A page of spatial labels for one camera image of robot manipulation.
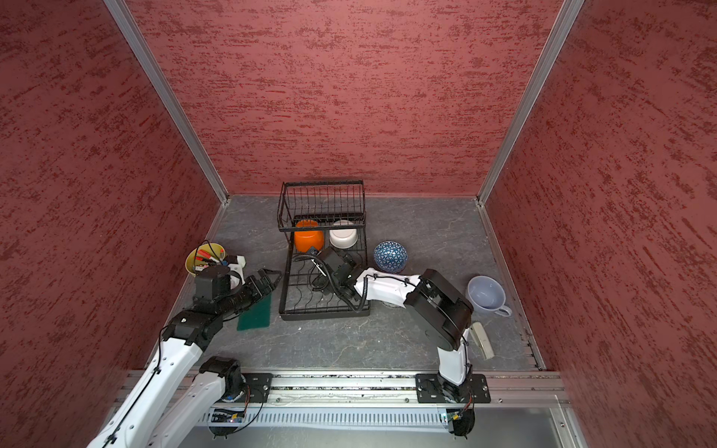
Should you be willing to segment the white ceramic bowl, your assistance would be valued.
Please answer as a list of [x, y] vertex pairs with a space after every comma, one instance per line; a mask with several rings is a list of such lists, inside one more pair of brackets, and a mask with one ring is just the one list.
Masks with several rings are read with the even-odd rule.
[[359, 240], [359, 230], [350, 220], [337, 220], [329, 231], [330, 244], [334, 248], [349, 249]]

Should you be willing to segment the orange plastic bowl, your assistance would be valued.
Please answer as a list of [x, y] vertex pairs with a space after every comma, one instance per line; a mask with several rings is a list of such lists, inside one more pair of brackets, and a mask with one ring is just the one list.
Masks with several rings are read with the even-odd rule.
[[294, 246], [299, 253], [307, 253], [311, 249], [321, 251], [324, 248], [324, 231], [315, 220], [301, 220], [296, 224], [293, 233]]

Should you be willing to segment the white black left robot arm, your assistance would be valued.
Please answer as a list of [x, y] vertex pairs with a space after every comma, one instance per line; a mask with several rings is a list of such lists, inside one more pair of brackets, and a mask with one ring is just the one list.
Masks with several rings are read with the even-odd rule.
[[91, 441], [93, 447], [177, 447], [218, 402], [237, 404], [246, 414], [252, 402], [266, 401], [232, 358], [209, 358], [188, 390], [173, 397], [214, 337], [233, 318], [268, 298], [281, 272], [261, 269], [243, 276], [237, 264], [215, 264], [195, 276], [192, 305], [161, 330], [149, 366], [129, 396]]

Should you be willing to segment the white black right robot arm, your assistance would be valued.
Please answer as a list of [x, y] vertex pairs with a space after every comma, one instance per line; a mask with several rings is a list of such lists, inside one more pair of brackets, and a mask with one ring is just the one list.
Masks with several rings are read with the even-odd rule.
[[384, 273], [365, 268], [347, 252], [333, 248], [304, 257], [317, 269], [311, 288], [332, 293], [352, 312], [362, 312], [369, 302], [406, 310], [437, 348], [437, 381], [444, 399], [472, 403], [467, 333], [474, 307], [445, 277], [432, 269], [416, 276]]

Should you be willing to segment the green sponge cloth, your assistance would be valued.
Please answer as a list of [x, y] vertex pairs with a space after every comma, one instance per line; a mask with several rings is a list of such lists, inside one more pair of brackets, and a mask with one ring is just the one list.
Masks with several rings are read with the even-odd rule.
[[271, 324], [272, 295], [269, 294], [251, 308], [244, 311], [237, 319], [236, 329], [239, 332], [268, 328]]

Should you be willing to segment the blue patterned bowl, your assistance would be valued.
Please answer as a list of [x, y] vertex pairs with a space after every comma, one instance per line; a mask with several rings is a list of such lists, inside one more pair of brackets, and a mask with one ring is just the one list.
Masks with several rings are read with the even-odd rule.
[[373, 251], [375, 265], [381, 272], [399, 274], [408, 261], [406, 248], [395, 241], [383, 241]]

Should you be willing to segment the grey green patterned bowl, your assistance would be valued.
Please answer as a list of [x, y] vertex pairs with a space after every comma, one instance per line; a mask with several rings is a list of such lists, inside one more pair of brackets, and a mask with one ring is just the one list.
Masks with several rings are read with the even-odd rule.
[[396, 302], [386, 302], [386, 301], [375, 301], [375, 302], [380, 302], [384, 306], [391, 308], [391, 309], [404, 308], [402, 304], [396, 304]]

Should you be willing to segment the yellow utensil cup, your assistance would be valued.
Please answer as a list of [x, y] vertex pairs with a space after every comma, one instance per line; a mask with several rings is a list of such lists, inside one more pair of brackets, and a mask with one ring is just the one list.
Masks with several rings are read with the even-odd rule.
[[221, 265], [226, 256], [226, 249], [222, 245], [204, 242], [186, 257], [185, 268], [191, 276], [196, 276], [207, 267]]

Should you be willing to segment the light blue mug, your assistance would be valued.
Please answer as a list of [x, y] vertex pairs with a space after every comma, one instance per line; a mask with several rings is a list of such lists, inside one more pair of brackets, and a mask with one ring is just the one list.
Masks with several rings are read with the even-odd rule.
[[502, 285], [489, 276], [474, 276], [466, 287], [466, 296], [474, 310], [482, 314], [511, 317], [513, 310], [507, 304], [507, 294]]

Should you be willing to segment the red handled tool in cup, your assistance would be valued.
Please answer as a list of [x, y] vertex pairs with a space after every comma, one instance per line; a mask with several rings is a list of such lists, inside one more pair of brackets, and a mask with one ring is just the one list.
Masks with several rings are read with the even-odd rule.
[[220, 264], [221, 260], [213, 257], [210, 253], [202, 249], [197, 249], [194, 252], [193, 264], [205, 263], [206, 265]]

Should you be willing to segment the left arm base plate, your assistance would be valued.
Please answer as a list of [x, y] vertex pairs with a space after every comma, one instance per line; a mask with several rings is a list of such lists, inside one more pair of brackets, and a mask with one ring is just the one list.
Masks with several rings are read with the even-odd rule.
[[274, 375], [272, 373], [232, 373], [224, 377], [225, 389], [218, 404], [266, 403]]

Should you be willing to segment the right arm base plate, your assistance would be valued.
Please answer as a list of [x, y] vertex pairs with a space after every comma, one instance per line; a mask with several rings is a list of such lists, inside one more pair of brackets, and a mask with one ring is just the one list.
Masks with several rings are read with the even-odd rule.
[[440, 377], [438, 373], [418, 373], [415, 379], [419, 403], [491, 403], [487, 377], [483, 374], [472, 373], [458, 386]]

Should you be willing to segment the aluminium front rail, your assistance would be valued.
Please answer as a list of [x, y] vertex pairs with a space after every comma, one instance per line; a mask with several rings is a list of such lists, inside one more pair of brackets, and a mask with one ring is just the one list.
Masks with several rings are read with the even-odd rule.
[[[266, 404], [274, 407], [438, 407], [419, 403], [414, 371], [275, 371]], [[561, 375], [550, 371], [485, 371], [491, 403], [475, 407], [571, 406]]]

